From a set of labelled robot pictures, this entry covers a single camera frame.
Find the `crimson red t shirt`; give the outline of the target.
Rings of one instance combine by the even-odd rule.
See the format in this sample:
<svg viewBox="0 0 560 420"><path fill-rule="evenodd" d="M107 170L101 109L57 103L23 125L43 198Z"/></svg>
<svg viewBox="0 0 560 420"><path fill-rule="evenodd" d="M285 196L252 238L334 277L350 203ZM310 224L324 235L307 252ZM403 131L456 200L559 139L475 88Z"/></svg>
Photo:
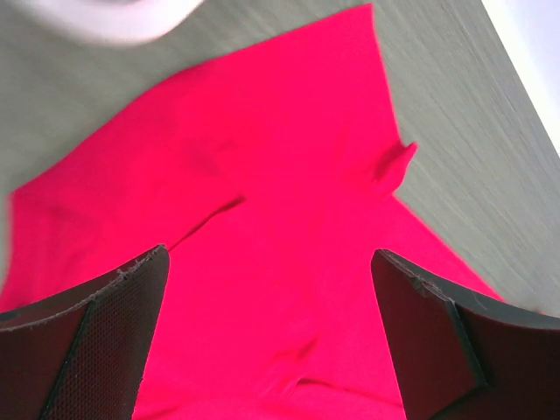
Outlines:
<svg viewBox="0 0 560 420"><path fill-rule="evenodd" d="M492 296L401 201L371 5L156 85L9 200L10 310L163 244L138 419L402 419L377 249Z"/></svg>

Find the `white plastic laundry basket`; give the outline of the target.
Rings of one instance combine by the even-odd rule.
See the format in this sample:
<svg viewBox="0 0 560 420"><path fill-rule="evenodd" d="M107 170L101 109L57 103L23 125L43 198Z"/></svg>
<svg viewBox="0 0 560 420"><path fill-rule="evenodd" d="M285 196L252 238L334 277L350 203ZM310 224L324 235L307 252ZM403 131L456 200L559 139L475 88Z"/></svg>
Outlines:
<svg viewBox="0 0 560 420"><path fill-rule="evenodd" d="M49 18L66 33L99 44L139 45L163 37L201 1L44 1Z"/></svg>

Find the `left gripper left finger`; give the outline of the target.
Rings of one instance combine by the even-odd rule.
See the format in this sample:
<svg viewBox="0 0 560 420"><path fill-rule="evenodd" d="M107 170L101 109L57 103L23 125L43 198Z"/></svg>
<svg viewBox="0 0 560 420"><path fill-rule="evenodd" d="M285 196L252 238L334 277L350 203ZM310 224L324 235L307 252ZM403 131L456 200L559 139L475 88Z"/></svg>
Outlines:
<svg viewBox="0 0 560 420"><path fill-rule="evenodd" d="M130 419L163 302L168 251L1 315L3 419Z"/></svg>

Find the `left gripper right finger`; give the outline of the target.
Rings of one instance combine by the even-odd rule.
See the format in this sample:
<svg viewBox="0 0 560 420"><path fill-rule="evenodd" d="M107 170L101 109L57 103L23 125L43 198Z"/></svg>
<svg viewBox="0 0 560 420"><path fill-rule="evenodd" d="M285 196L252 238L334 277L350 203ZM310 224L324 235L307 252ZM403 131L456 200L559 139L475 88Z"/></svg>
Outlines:
<svg viewBox="0 0 560 420"><path fill-rule="evenodd" d="M408 419L559 417L559 320L388 250L371 270Z"/></svg>

